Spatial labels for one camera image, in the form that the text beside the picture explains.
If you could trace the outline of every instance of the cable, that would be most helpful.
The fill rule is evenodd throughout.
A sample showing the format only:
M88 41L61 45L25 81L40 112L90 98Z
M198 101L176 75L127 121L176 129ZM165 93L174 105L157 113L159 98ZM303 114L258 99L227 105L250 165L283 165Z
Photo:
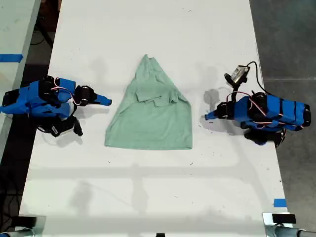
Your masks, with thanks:
M1 209L0 209L0 218L1 218L1 221L0 221L0 230L8 223L8 221L10 221L10 219L12 219L12 216L10 215L11 213L11 209L10 209L10 206L11 206L11 203L13 202L13 199L14 199L14 196L16 197L16 201L17 201L17 205L18 205L18 211L20 210L20 203L19 203L19 199L18 199L18 191L17 191L17 186L16 186L16 183L11 179L11 178L8 178L9 176L7 175L6 178L8 181L10 181L13 185L14 185L14 189L15 189L15 194L12 195L12 199L10 200L9 204L8 204L8 212L9 214L5 213L4 212L4 201L5 201L5 197L8 196L7 194L7 186L6 186L6 181L4 179L2 179L2 183L3 183L3 187L4 187L4 199L3 199L3 204L1 205ZM7 219L5 222L3 222L3 216L7 216L9 219Z
M262 127L258 127L257 125L256 125L256 128L257 129L262 129L262 128L265 128L266 126L265 125L263 125Z
M268 95L272 95L271 93L267 92L267 91L262 87L262 85L261 85L260 82L259 82L259 78L258 78L258 65L257 65L257 63L256 63L255 61L251 61L250 63L247 64L247 67L249 67L249 65L252 64L252 63L256 66L256 78L257 78L257 83L258 83L258 85L260 86L260 88L261 88L265 93L267 93Z
M62 89L62 90L68 91L69 94L71 95L71 98L72 98L73 102L74 102L76 105L80 105L80 103L79 103L79 104L76 103L76 101L75 101L75 99L74 99L74 96L73 96L73 94L71 93L70 90L68 90L68 89L66 89L66 88L64 88L64 87L60 87L60 86L51 88L51 90L58 90L58 89Z
M255 121L252 121L256 124L271 124L272 122L255 122ZM288 123L285 123L285 122L278 122L279 124L283 124L283 125L290 125L290 126L294 126L294 127L297 127L298 125L294 125L294 124L288 124Z
M1 207L0 207L0 231L1 229L5 226L5 224L10 220L6 220L5 222L3 222L3 216L9 216L8 214L6 214L4 212L4 204L5 204L5 198L7 197L7 193L8 193L8 189L7 189L7 185L6 185L6 181L5 181L5 177L1 177L0 175L0 180L1 180L1 184L2 184L2 187L4 189L4 193L3 193L3 198L1 198L1 195L0 195L0 200L2 201L2 203L0 203Z
M42 39L41 41L39 41L39 42L37 42L37 43L32 43L32 42L31 42L30 45L39 45L39 44L43 43L44 40L45 40L45 38L43 37L43 39Z
M40 126L36 126L36 129L37 129L38 131L43 132L43 133L50 133L50 132L46 132L45 130L42 130L42 129L40 128Z

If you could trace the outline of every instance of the table surface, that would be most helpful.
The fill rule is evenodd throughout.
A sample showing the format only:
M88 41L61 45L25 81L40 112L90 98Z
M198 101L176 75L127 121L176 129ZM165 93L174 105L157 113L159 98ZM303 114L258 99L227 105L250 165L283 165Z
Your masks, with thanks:
M192 106L191 150L104 146L144 54ZM265 236L262 212L287 211L273 207L284 198L274 144L201 119L232 91L224 73L253 60L248 0L63 1L49 74L113 103L78 108L81 138L37 132L20 214L46 216L44 236ZM248 78L240 89L259 91L254 68Z
M0 100L21 85L40 0L0 0L0 54L22 54L20 63L0 63ZM12 119L0 113L0 162Z

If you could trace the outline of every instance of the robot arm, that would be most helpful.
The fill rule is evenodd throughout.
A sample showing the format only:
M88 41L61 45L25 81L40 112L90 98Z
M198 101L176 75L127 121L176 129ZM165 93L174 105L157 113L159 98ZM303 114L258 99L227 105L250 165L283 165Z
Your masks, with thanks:
M69 99L73 99L74 111L70 113ZM74 128L82 136L79 121L74 117L77 106L100 104L109 106L112 100L96 94L89 86L77 86L76 82L63 78L44 77L29 86L6 92L0 112L28 114L36 127L57 137Z
M205 115L206 120L236 120L242 129L250 129L245 134L247 139L259 145L274 141L276 146L283 141L287 129L299 131L311 124L310 106L307 104L276 97L266 90L266 94L258 92L253 95L238 91L241 83L247 81L249 70L248 64L238 66L232 76L225 74L226 81L234 89L232 100L220 103L216 110ZM236 101L237 93L247 96Z

